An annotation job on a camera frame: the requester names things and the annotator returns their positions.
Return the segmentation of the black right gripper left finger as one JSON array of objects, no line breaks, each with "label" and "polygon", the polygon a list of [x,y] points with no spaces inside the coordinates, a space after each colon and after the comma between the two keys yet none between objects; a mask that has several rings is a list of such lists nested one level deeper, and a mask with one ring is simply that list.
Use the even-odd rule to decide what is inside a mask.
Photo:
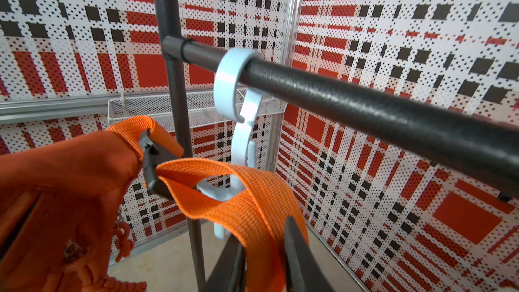
[{"label": "black right gripper left finger", "polygon": [[240,241],[231,235],[202,291],[245,291],[245,265],[245,249]]}]

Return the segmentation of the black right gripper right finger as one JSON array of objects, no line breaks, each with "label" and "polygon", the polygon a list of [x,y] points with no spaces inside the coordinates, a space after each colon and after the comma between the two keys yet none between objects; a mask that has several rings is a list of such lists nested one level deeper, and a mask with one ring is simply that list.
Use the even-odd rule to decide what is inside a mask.
[{"label": "black right gripper right finger", "polygon": [[287,291],[334,291],[291,216],[285,220],[284,248]]}]

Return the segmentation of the dark rust orange bag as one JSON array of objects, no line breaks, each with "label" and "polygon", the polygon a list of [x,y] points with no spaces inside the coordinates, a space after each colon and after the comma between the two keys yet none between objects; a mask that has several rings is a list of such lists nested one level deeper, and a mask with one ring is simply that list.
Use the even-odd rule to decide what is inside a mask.
[{"label": "dark rust orange bag", "polygon": [[112,239],[120,257],[133,243],[116,219],[144,162],[143,131],[175,155],[157,168],[182,213],[229,230],[245,248],[248,291],[285,286],[285,221],[305,220],[281,177],[204,158],[182,147],[154,119],[109,127],[1,157],[2,291],[145,291],[145,282],[108,275]]}]

